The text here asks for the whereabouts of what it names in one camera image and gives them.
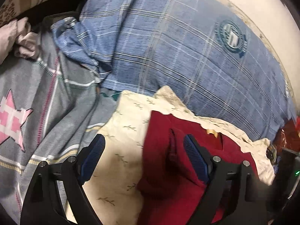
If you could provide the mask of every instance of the pink cloth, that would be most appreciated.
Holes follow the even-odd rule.
[[[38,35],[31,32],[28,18],[11,21],[0,28],[0,65],[12,50],[14,43],[14,55],[19,58],[36,59],[39,54],[37,46]]]

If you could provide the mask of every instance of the pink stitching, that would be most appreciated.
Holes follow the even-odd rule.
[[[20,214],[21,214],[22,208],[21,208],[21,203],[20,203],[20,201],[19,201],[17,192],[16,192],[16,200],[17,200],[17,203],[18,203],[18,206],[19,206],[19,211],[20,211]]]
[[[47,98],[46,98],[46,101],[45,101],[44,106],[43,106],[42,115],[40,117],[40,124],[39,124],[38,131],[37,131],[37,146],[39,146],[40,143],[41,143],[41,137],[42,137],[42,132],[43,132],[43,125],[44,125],[46,110],[48,108],[49,101],[50,101],[51,95],[53,93],[54,83],[55,83],[56,74],[57,74],[57,64],[58,64],[58,62],[59,62],[59,58],[57,56],[56,59],[55,59],[55,63],[54,63],[55,72],[52,75],[49,91],[48,91]]]

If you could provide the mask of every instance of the wrinkled fabric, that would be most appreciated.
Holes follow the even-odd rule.
[[[0,64],[3,63],[14,43],[14,55],[19,58],[37,59],[39,49],[37,46],[38,35],[31,32],[28,18],[16,19],[0,28]]]
[[[183,145],[187,134],[211,156],[235,164],[249,161],[257,175],[251,154],[242,153],[226,135],[215,138],[200,124],[152,111],[144,141],[143,174],[137,184],[144,197],[138,225],[186,225],[204,195],[206,184],[198,179]],[[221,220],[223,213],[224,207],[219,207],[212,223]]]
[[[268,139],[252,142],[244,131],[228,122],[195,116],[168,86],[159,89],[153,97],[123,91],[112,117],[98,131],[105,136],[106,147],[91,180],[83,185],[103,224],[137,224],[143,198],[136,185],[142,176],[142,151],[151,111],[172,114],[228,136],[243,153],[251,153],[259,179],[268,185],[272,183],[275,175],[266,157]],[[75,222],[69,205],[66,215],[68,220]]]
[[[79,21],[58,21],[52,32],[103,87],[152,96],[168,85],[194,114],[230,122],[252,141],[273,141],[296,118],[279,63],[216,0],[88,0]]]

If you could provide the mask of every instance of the embroidered logo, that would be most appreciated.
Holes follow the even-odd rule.
[[[32,109],[25,110],[24,108],[16,110],[11,90],[8,91],[6,97],[2,97],[0,102],[0,145],[11,137],[25,152],[21,126],[32,111]]]
[[[224,20],[216,24],[215,33],[220,44],[232,53],[237,53],[240,58],[247,50],[246,35],[243,35],[240,28],[230,20]]]

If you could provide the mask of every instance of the gray fabric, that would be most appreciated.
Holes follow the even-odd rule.
[[[110,96],[118,93],[100,89],[97,94],[93,73],[60,52],[56,60],[51,33],[42,28],[40,34],[38,60],[9,55],[0,66],[0,100],[11,92],[17,110],[32,109],[21,127],[24,150],[10,137],[0,139],[0,203],[16,223],[36,165],[42,160],[63,162],[76,155],[117,105]],[[4,114],[0,112],[0,125],[4,125]],[[61,185],[60,193],[64,204]]]

